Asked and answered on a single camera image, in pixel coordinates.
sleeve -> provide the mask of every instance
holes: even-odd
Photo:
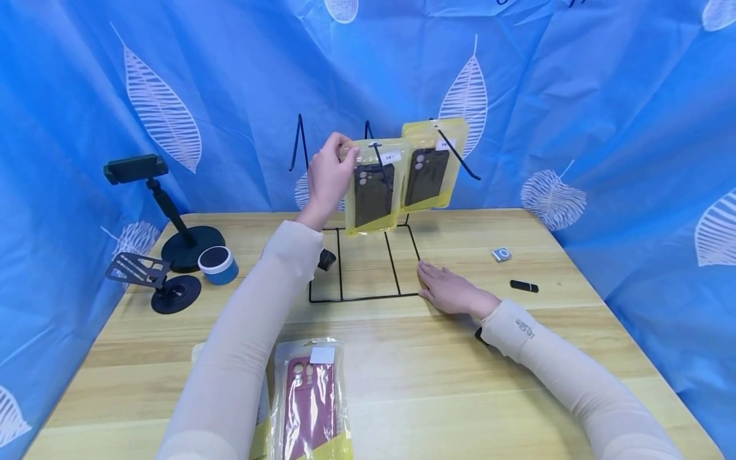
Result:
[[[217,319],[156,459],[247,458],[271,349],[321,251],[321,233],[281,224]]]
[[[504,300],[482,322],[481,339],[529,368],[583,424],[595,457],[682,459],[665,429],[604,367]]]

usb flash drive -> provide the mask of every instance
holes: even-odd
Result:
[[[511,287],[520,291],[539,292],[539,286],[523,281],[511,280]]]

red phone case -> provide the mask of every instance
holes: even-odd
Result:
[[[297,460],[335,437],[334,364],[310,364],[308,356],[290,360],[284,412],[284,460]]]

wire display rack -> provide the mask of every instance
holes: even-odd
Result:
[[[438,128],[437,131],[442,136],[442,138],[445,140],[447,145],[452,150],[453,154],[460,160],[460,164],[465,169],[465,171],[475,180],[480,180],[481,178],[473,174],[472,171],[470,171],[470,168],[468,165],[463,161],[460,154],[455,150],[455,147],[452,145],[452,143],[447,139],[445,134]],[[364,139],[368,139],[370,136],[371,139],[375,139],[373,136],[373,130],[370,126],[370,121],[366,121],[365,123],[365,131],[364,131]],[[304,165],[307,169],[309,169],[309,155],[307,153],[307,141],[306,136],[304,133],[304,119],[302,117],[302,114],[299,114],[299,118],[297,119],[297,134],[294,136],[294,150],[291,154],[291,165],[289,166],[289,171],[294,170],[294,165],[297,162],[297,152],[299,150],[299,144],[302,144],[302,150],[304,153]],[[378,155],[379,163],[381,164],[381,167],[383,167],[383,163],[381,163],[381,156]],[[417,242],[414,240],[414,232],[411,230],[411,225],[409,225],[409,215],[406,215],[406,219],[404,220],[403,224],[399,224],[397,228],[405,228],[409,232],[409,236],[411,237],[411,245],[414,248],[414,254],[417,255],[417,262],[422,260],[422,256],[419,254],[419,249],[417,249]],[[389,243],[389,236],[387,232],[383,232],[383,237],[386,240],[386,249],[389,253],[389,260],[391,262],[391,271],[394,275],[394,282],[396,283],[396,294],[385,294],[385,295],[374,295],[374,296],[364,296],[364,297],[345,297],[344,295],[344,287],[343,287],[343,274],[342,274],[342,253],[340,250],[340,232],[345,230],[345,227],[326,227],[323,228],[323,232],[335,232],[336,238],[337,238],[337,269],[338,269],[338,279],[339,279],[339,287],[340,287],[340,297],[338,298],[328,298],[328,299],[313,299],[312,298],[312,283],[313,281],[309,282],[309,303],[331,303],[331,302],[356,302],[359,300],[379,300],[379,299],[398,299],[401,297],[416,297],[419,295],[418,292],[409,292],[405,293],[401,291],[401,285],[399,283],[399,277],[396,273],[396,264],[394,263],[394,255],[391,251],[391,243]]]

wooden table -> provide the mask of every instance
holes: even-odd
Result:
[[[200,214],[219,228],[243,277],[289,214]],[[341,224],[337,216],[334,224]],[[598,360],[649,407],[687,458],[718,449],[604,305],[552,235],[524,210],[437,211],[411,216],[422,258],[445,265],[534,317]],[[173,233],[164,231],[158,255]],[[389,233],[404,292],[418,287],[406,229]],[[336,252],[334,233],[325,246]],[[383,234],[341,238],[346,296],[395,292]],[[496,263],[491,249],[513,259]],[[538,294],[509,280],[539,285]],[[318,273],[314,298],[339,294],[337,265]],[[131,287],[32,446],[28,459],[153,458],[191,368],[238,282],[204,283],[173,316]],[[346,344],[345,377],[355,457],[360,459],[589,459],[577,422],[525,369],[473,338],[467,317],[438,314],[419,297],[309,305],[299,298],[280,341],[332,336]]]

